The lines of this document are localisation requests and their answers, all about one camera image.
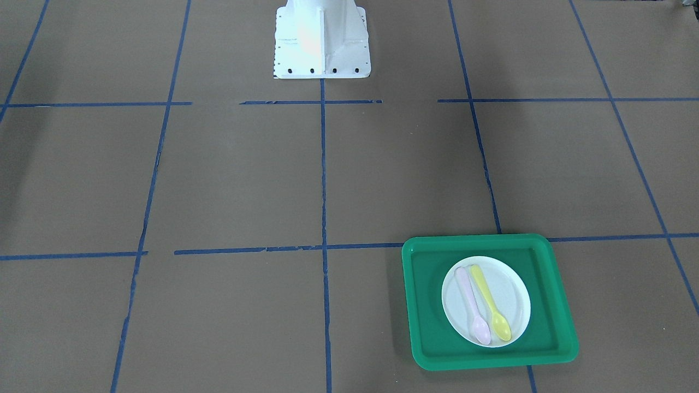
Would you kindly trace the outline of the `pink plastic spoon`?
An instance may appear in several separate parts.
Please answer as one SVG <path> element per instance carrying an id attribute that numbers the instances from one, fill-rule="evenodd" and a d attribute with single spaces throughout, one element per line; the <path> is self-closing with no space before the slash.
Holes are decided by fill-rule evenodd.
<path id="1" fill-rule="evenodd" d="M 491 331 L 480 313 L 477 301 L 475 301 L 475 294 L 470 284 L 469 274 L 464 267 L 458 267 L 454 275 L 464 302 L 464 308 L 469 314 L 469 332 L 477 343 L 482 346 L 487 346 L 491 343 Z"/>

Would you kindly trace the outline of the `white round plate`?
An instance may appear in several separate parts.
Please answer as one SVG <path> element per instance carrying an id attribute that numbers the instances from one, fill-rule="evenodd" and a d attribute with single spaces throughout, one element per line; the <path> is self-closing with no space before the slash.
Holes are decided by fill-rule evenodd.
<path id="1" fill-rule="evenodd" d="M 509 321 L 512 329 L 512 340 L 509 342 L 500 341 L 491 331 L 491 343 L 482 346 L 469 332 L 469 314 L 464 308 L 464 300 L 461 297 L 457 286 L 454 272 L 458 267 L 464 267 L 469 274 L 475 301 L 484 320 L 489 321 L 489 313 L 476 284 L 470 276 L 470 266 L 478 265 L 482 269 L 489 288 L 494 296 L 497 308 L 500 313 Z M 475 256 L 467 257 L 458 261 L 445 274 L 442 289 L 441 301 L 444 314 L 451 327 L 466 341 L 482 348 L 501 348 L 512 345 L 527 330 L 531 319 L 531 298 L 524 282 L 515 273 L 513 268 L 507 266 L 502 261 L 493 257 Z"/>

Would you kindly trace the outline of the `yellow plastic spoon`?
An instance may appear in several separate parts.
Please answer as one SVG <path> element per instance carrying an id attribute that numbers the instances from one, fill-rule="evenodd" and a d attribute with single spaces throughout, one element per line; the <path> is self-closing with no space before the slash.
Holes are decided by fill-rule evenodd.
<path id="1" fill-rule="evenodd" d="M 492 334 L 494 334 L 500 341 L 509 342 L 512 340 L 512 329 L 510 328 L 509 321 L 500 313 L 497 308 L 494 296 L 489 288 L 489 284 L 485 275 L 478 265 L 471 265 L 470 276 L 472 277 L 474 283 L 476 284 L 489 313 L 489 321 L 487 321 Z"/>

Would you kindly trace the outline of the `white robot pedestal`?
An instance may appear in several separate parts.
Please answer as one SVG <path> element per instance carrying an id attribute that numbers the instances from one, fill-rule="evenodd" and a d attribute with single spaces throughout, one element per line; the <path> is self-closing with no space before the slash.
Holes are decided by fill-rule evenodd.
<path id="1" fill-rule="evenodd" d="M 355 1 L 287 1 L 275 13 L 273 77 L 367 78 L 365 9 Z"/>

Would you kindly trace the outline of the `green plastic tray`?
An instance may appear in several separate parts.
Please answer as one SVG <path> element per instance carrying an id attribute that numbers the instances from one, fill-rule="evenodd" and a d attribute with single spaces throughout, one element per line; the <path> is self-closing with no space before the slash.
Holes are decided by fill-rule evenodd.
<path id="1" fill-rule="evenodd" d="M 428 371 L 569 362 L 579 343 L 551 244 L 537 234 L 429 236 L 402 247 L 410 345 Z M 444 277 L 467 257 L 493 257 L 513 268 L 531 298 L 531 319 L 512 345 L 482 348 L 449 324 L 441 301 Z"/>

